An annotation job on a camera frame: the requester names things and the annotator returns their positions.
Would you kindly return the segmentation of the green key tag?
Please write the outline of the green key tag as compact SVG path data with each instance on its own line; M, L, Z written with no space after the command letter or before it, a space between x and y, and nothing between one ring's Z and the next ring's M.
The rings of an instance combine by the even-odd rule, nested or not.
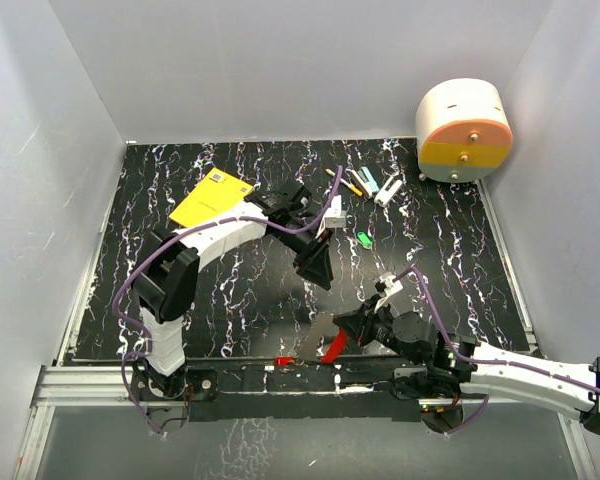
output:
M372 248L373 241L365 232L359 231L356 233L356 236L363 248L365 248L365 249Z

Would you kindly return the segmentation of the red key tag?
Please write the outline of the red key tag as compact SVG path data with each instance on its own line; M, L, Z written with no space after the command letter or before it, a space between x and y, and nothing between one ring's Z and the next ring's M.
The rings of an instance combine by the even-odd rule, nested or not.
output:
M293 356L278 356L274 359L274 365L278 367L294 365L295 362L296 358Z

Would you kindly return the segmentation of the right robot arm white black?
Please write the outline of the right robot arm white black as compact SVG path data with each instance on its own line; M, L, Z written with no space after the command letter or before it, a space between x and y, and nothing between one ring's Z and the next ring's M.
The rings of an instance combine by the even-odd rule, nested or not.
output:
M349 340L377 341L425 373L411 389L422 395L503 397L577 420L600 436L600 357L564 363L513 353L468 336L450 336L413 311L361 306L337 315L338 334L323 357L332 363Z

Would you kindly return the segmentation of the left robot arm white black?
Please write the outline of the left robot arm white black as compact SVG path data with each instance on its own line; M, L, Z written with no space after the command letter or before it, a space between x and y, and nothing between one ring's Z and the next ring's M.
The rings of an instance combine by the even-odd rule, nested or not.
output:
M156 234L156 249L131 282L149 335L146 361L154 372L151 385L174 399L186 387L182 323L194 303L199 273L241 245L271 235L295 253L293 268L303 280L326 291L334 279L328 223L342 210L333 192L319 212L310 209L312 195L301 183L287 181L278 191L256 191L205 224L167 236Z

